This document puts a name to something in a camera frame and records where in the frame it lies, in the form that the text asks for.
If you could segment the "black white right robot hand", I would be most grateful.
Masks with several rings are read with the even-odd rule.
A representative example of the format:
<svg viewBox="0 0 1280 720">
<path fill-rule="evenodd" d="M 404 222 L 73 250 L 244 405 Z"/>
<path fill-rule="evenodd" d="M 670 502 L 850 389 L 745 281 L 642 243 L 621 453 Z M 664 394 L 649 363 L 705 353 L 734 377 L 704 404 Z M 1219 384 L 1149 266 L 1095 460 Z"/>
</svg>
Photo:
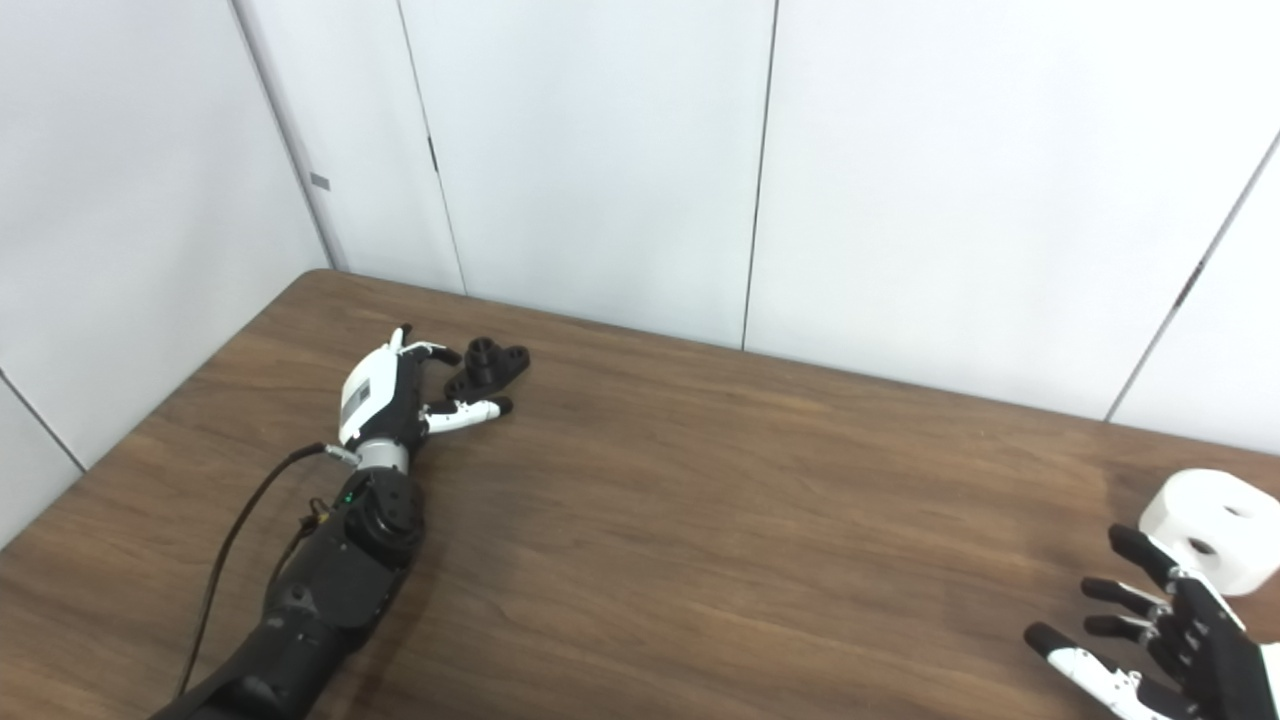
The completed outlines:
<svg viewBox="0 0 1280 720">
<path fill-rule="evenodd" d="M 1025 643 L 1056 673 L 1119 719 L 1276 719 L 1277 643 L 1254 641 L 1207 575 L 1133 527 L 1108 528 L 1111 550 L 1140 568 L 1161 594 L 1085 577 L 1080 592 L 1115 603 L 1124 615 L 1083 621 L 1094 637 L 1143 648 L 1170 685 L 1096 653 L 1046 623 L 1032 623 Z"/>
</svg>

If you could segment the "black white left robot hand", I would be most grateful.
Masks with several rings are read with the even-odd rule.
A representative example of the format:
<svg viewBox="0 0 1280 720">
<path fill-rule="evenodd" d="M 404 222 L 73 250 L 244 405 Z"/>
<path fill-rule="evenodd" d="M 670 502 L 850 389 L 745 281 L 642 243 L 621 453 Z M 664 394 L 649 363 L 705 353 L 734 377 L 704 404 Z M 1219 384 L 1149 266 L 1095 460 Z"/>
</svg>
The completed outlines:
<svg viewBox="0 0 1280 720">
<path fill-rule="evenodd" d="M 507 397 L 463 398 L 451 391 L 443 400 L 421 398 L 422 364 L 458 366 L 462 354 L 444 345 L 410 342 L 403 324 L 367 354 L 348 374 L 340 392 L 338 438 L 348 451 L 387 439 L 415 451 L 430 436 L 462 430 L 511 414 Z"/>
</svg>

